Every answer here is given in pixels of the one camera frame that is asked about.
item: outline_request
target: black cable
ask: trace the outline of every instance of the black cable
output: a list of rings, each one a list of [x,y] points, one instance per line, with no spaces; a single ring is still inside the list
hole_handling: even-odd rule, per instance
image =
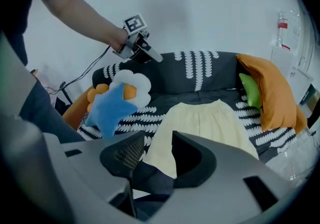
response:
[[[53,89],[51,87],[46,87],[46,89],[50,89],[52,90],[51,92],[49,92],[49,94],[51,95],[56,95],[58,92],[62,91],[63,89],[65,89],[67,86],[73,84],[74,82],[76,81],[79,81],[81,80],[82,78],[84,78],[89,72],[90,70],[92,70],[92,68],[98,63],[98,61],[101,60],[101,58],[103,56],[105,56],[105,54],[107,53],[107,51],[109,50],[110,48],[110,45],[105,49],[105,51],[98,57],[96,58],[90,65],[89,67],[79,76],[77,77],[76,79],[72,80],[71,82],[68,82],[67,84],[65,84],[63,87],[59,88],[59,89]]]

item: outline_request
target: stuffed toy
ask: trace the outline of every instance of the stuffed toy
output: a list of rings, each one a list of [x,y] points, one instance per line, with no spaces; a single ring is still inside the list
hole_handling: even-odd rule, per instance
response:
[[[85,125],[97,126],[103,138],[111,138],[121,119],[149,104],[150,89],[151,82],[145,75],[120,70],[110,86],[99,84],[88,92],[89,116]]]

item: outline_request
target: yellow skirt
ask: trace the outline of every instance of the yellow skirt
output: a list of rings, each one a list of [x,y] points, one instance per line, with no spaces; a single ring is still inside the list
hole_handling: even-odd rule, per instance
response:
[[[178,131],[239,148],[259,159],[247,130],[232,108],[221,100],[210,104],[179,103],[170,108],[158,127],[143,161],[176,178],[172,132]]]

